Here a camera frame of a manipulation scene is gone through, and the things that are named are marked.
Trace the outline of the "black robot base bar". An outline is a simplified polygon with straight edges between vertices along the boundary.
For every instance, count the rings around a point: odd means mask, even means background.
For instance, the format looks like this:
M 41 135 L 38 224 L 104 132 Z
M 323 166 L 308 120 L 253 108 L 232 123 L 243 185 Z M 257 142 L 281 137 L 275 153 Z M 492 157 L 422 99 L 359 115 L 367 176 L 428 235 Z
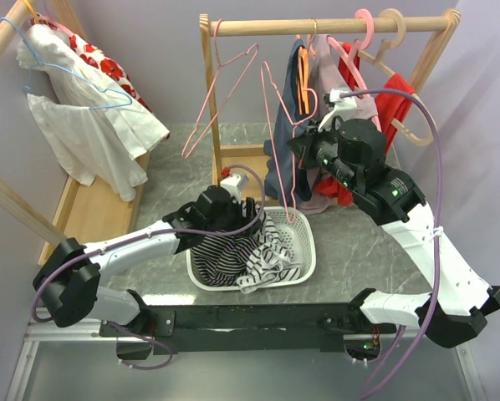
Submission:
M 343 352 L 345 335 L 392 334 L 345 302 L 262 305 L 148 306 L 125 328 L 166 344 L 173 353 L 318 349 Z

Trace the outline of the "orange plastic hanger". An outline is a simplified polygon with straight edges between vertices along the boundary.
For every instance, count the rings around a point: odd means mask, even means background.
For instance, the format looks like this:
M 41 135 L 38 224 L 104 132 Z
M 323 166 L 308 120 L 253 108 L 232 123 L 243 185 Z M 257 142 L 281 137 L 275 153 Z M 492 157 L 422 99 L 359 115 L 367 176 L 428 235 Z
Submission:
M 299 113 L 309 114 L 309 53 L 304 46 L 298 48 L 297 95 Z

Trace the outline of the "white striped tank top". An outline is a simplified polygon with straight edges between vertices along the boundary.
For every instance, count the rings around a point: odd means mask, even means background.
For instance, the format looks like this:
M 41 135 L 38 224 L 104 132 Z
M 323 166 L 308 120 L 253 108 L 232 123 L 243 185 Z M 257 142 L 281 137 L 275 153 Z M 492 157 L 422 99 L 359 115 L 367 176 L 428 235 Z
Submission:
M 235 283 L 243 294 L 276 282 L 291 282 L 301 276 L 303 263 L 283 244 L 267 213 L 262 215 L 261 223 L 252 236 L 237 239 L 237 251 L 245 271 Z

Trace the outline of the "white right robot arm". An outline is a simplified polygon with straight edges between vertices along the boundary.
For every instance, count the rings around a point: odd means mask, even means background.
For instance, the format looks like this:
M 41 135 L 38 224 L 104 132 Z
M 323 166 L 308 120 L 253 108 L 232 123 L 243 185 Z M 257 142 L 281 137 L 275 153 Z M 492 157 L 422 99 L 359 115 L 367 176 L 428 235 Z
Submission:
M 367 119 L 335 118 L 329 130 L 310 126 L 288 140 L 299 166 L 321 168 L 351 191 L 355 205 L 407 253 L 431 284 L 431 292 L 389 294 L 373 288 L 349 304 L 356 332 L 376 324 L 429 325 L 425 335 L 443 348 L 468 342 L 500 309 L 500 286 L 481 279 L 436 227 L 426 198 L 413 179 L 386 164 L 386 137 Z

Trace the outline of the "black striped tank top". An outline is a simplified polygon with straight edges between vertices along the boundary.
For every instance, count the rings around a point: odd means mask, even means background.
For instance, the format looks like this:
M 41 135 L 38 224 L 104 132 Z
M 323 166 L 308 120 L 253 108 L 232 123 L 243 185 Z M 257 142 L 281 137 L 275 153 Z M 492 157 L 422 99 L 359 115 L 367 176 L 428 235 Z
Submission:
M 250 256 L 259 246 L 247 236 L 206 236 L 191 249 L 192 270 L 209 287 L 234 286 L 247 273 Z

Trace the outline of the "navy blue tank top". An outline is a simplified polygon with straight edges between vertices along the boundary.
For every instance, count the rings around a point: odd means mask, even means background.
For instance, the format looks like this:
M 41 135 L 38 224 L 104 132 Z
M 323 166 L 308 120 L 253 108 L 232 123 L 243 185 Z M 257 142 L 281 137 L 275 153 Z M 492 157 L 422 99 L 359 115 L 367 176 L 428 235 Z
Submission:
M 298 109 L 298 95 L 297 95 L 297 72 L 298 72 L 298 48 L 304 46 L 301 39 L 297 39 L 291 49 L 288 57 L 286 75 L 283 86 L 283 100 L 288 107 L 289 112 L 295 120 L 300 120 L 306 114 L 300 114 Z M 286 187 L 286 194 L 288 204 L 291 205 L 290 189 L 291 189 L 291 149 L 287 145 L 287 141 L 291 139 L 291 125 L 283 114 L 281 106 L 278 106 L 276 129 L 274 134 L 276 137 L 276 147 L 278 158 L 280 160 L 280 167 L 282 169 L 283 183 Z M 279 193 L 278 177 L 276 167 L 274 165 L 270 139 L 265 140 L 263 144 L 263 153 L 268 157 L 266 163 L 268 172 L 265 176 L 264 189 L 265 194 L 271 198 L 277 199 L 280 205 L 283 205 L 281 194 Z M 297 185 L 295 195 L 297 203 L 309 201 L 312 196 L 312 191 L 309 187 L 307 172 L 297 167 Z

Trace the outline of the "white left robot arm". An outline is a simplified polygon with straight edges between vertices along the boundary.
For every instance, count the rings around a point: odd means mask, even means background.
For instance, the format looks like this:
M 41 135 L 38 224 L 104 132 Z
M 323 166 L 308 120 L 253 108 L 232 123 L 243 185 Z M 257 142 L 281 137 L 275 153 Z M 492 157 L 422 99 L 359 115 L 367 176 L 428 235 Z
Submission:
M 147 306 L 135 292 L 106 288 L 106 280 L 143 261 L 187 251 L 209 236 L 252 235 L 259 223 L 253 198 L 240 200 L 211 185 L 197 200 L 145 229 L 89 244 L 74 237 L 61 241 L 33 279 L 35 301 L 44 304 L 47 319 L 57 327 L 90 317 L 117 322 L 129 335 L 141 335 L 150 324 Z

